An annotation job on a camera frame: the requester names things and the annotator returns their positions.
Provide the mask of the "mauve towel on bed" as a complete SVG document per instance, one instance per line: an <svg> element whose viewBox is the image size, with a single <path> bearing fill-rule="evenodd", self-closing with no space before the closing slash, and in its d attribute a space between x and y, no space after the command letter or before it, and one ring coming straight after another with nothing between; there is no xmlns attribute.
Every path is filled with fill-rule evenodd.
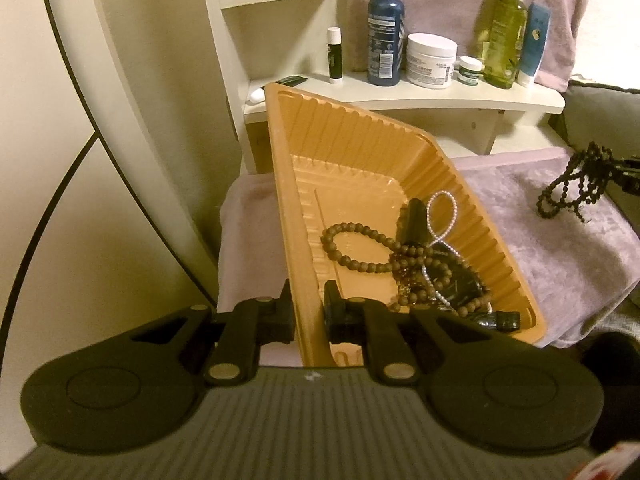
<svg viewBox="0 0 640 480"><path fill-rule="evenodd" d="M541 346L567 348L602 323L639 284L639 237L608 198L572 214L544 220L534 201L568 161L564 148L462 157L454 160L495 223L547 323ZM362 221L390 233L408 194L400 181L322 162L297 159L299 196L292 211L324 226ZM273 174L243 174L220 210L218 311L240 301L280 294L288 278Z"/></svg>

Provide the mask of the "dark green lying tube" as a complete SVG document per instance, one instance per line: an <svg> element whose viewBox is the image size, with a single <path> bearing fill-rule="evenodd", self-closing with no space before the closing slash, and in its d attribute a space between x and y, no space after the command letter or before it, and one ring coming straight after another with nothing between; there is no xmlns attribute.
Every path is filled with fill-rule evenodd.
<svg viewBox="0 0 640 480"><path fill-rule="evenodd" d="M291 76L286 76L276 80L276 84L283 84L284 86L287 86L287 87L296 87L302 84L303 82L306 82L307 80L308 78L304 76L291 75ZM252 92L250 92L250 95L247 97L247 100L246 100L247 104L257 105L264 102L266 99L265 88L266 86L260 86L255 90L253 90Z"/></svg>

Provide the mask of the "blue spray bottle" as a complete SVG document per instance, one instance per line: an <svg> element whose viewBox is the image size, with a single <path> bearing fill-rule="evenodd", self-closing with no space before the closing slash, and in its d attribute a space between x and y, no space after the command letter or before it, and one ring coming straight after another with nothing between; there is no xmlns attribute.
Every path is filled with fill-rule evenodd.
<svg viewBox="0 0 640 480"><path fill-rule="evenodd" d="M367 77L370 84L393 87L400 79L405 6L401 0L370 0L367 14Z"/></svg>

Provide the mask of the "green white lip balm stick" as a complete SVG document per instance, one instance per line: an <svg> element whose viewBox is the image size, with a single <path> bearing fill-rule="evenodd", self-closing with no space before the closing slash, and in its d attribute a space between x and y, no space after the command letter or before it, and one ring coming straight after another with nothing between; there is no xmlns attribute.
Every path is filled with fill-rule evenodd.
<svg viewBox="0 0 640 480"><path fill-rule="evenodd" d="M342 31L339 27L331 26L326 30L326 44L329 80L332 84L339 84L343 80Z"/></svg>

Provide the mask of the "yellow-green oil bottle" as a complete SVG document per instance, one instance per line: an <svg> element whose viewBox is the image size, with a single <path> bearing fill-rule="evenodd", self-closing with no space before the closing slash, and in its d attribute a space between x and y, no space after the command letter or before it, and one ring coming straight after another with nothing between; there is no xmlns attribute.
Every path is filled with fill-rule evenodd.
<svg viewBox="0 0 640 480"><path fill-rule="evenodd" d="M518 72L527 9L523 0L498 0L489 29L484 78L497 88L510 89Z"/></svg>

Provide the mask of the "grey pillow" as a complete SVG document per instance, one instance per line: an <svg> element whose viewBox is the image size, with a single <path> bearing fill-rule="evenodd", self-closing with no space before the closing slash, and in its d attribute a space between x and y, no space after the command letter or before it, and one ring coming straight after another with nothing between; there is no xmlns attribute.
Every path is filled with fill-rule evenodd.
<svg viewBox="0 0 640 480"><path fill-rule="evenodd" d="M547 219L563 210L584 220L582 208L603 195L612 198L634 229L639 227L639 193L624 193L610 180L604 162L639 158L639 92L606 84L572 81L562 114L552 118L555 132L572 149L559 177L540 193L538 212Z"/></svg>

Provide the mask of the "small green white jar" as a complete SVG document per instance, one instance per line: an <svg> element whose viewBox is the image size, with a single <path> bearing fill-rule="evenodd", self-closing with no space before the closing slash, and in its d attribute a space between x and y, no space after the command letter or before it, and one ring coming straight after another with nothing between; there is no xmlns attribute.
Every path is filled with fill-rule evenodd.
<svg viewBox="0 0 640 480"><path fill-rule="evenodd" d="M472 56L462 56L458 61L457 80L467 86L477 86L483 73L483 62Z"/></svg>

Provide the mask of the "orange plastic tray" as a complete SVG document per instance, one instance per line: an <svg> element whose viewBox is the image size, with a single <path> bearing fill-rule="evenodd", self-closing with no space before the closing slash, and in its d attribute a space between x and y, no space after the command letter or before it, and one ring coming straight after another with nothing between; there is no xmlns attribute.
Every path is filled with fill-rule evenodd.
<svg viewBox="0 0 640 480"><path fill-rule="evenodd" d="M349 271L330 260L320 236L332 224L362 223L393 236L402 206L445 190L432 207L436 232L458 215L447 242L489 287L492 305L518 311L515 338L536 344L547 323L491 214L428 133L395 119L302 89L268 84L269 128L297 344L307 366L331 366L339 356L358 365L355 348L331 348L323 314L323 289L334 280L345 297L389 304L396 295L387 274Z"/></svg>

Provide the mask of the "white cream jar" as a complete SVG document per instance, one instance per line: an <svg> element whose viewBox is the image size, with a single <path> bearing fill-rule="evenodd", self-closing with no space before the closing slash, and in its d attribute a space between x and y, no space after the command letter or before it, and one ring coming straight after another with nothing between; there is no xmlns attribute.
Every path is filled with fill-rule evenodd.
<svg viewBox="0 0 640 480"><path fill-rule="evenodd" d="M449 38L412 32L407 38L407 77L417 86L445 89L450 86L458 44Z"/></svg>

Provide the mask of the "white corner shelf unit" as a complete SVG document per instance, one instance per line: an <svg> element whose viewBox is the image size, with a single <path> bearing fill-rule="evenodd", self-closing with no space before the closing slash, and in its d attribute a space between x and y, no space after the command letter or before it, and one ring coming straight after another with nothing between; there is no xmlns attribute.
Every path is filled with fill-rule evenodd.
<svg viewBox="0 0 640 480"><path fill-rule="evenodd" d="M536 131L565 106L559 92L540 84L502 90L454 81L430 90L402 80L382 88L351 70L332 84L326 30L347 26L346 0L205 1L243 166L251 174L272 165L265 105L250 104L248 96L284 76L303 76L306 91L419 126L453 153L488 154L499 134Z"/></svg>

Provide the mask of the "blue cosmetic tube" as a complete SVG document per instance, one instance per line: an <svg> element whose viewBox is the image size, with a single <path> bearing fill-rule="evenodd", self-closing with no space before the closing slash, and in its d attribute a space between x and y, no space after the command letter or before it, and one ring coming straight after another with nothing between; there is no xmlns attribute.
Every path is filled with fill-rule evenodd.
<svg viewBox="0 0 640 480"><path fill-rule="evenodd" d="M546 6L536 2L529 6L518 78L516 78L523 87L529 87L534 83L540 69L550 22L551 11Z"/></svg>

